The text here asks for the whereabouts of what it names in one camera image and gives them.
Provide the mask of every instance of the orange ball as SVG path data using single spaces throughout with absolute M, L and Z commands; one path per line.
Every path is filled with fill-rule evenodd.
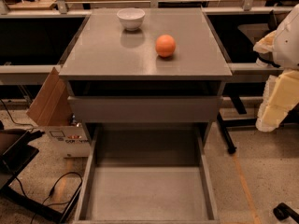
M 156 40 L 156 51 L 161 57 L 171 56 L 176 49 L 176 41 L 171 35 L 160 35 Z

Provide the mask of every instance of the floor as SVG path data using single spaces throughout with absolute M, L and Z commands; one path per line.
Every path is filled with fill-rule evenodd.
M 259 99 L 244 102 L 248 110 L 245 117 L 254 117 Z M 33 123 L 26 116 L 26 105 L 9 103 L 7 108 L 16 122 Z M 238 117 L 229 101 L 224 102 L 221 113 L 224 119 Z M 0 120 L 6 129 L 20 127 L 12 123 L 2 105 Z M 279 222 L 272 210 L 281 202 L 296 211 L 299 209 L 298 125 L 285 125 L 271 133 L 261 133 L 254 127 L 233 128 L 230 135 L 237 146 L 234 155 L 227 153 L 217 123 L 213 124 L 205 146 L 220 223 L 295 223 L 291 218 Z M 31 142 L 31 145 L 37 147 L 39 153 L 19 175 L 30 198 L 42 203 L 55 181 L 69 171 L 84 175 L 87 159 L 64 158 L 46 135 Z M 79 178 L 75 175 L 63 178 L 46 204 L 68 201 L 78 183 Z M 21 192 L 16 181 L 11 187 Z M 31 223 L 33 216 L 34 213 L 0 197 L 0 223 Z M 72 223 L 73 218 L 74 212 L 67 222 Z M 33 223 L 52 222 L 35 216 Z

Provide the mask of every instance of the black chair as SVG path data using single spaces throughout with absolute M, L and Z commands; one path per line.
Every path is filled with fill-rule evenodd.
M 28 145 L 41 137 L 41 131 L 29 132 L 23 129 L 4 130 L 0 121 L 0 194 L 8 200 L 25 207 L 33 213 L 55 223 L 64 223 L 78 200 L 81 185 L 75 191 L 64 211 L 58 212 L 42 203 L 19 194 L 9 184 L 36 156 L 38 149 Z

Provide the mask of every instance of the cardboard box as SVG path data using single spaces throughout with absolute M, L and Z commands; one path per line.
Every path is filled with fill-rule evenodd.
M 55 68 L 52 69 L 27 111 L 65 158 L 88 157 L 90 143 L 82 127 L 70 126 L 73 112 L 67 102 L 68 92 Z

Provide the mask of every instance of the white bowl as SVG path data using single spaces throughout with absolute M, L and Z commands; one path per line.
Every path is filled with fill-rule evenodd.
M 125 8 L 117 13 L 121 25 L 128 31 L 137 30 L 141 26 L 145 15 L 144 10 L 139 8 Z

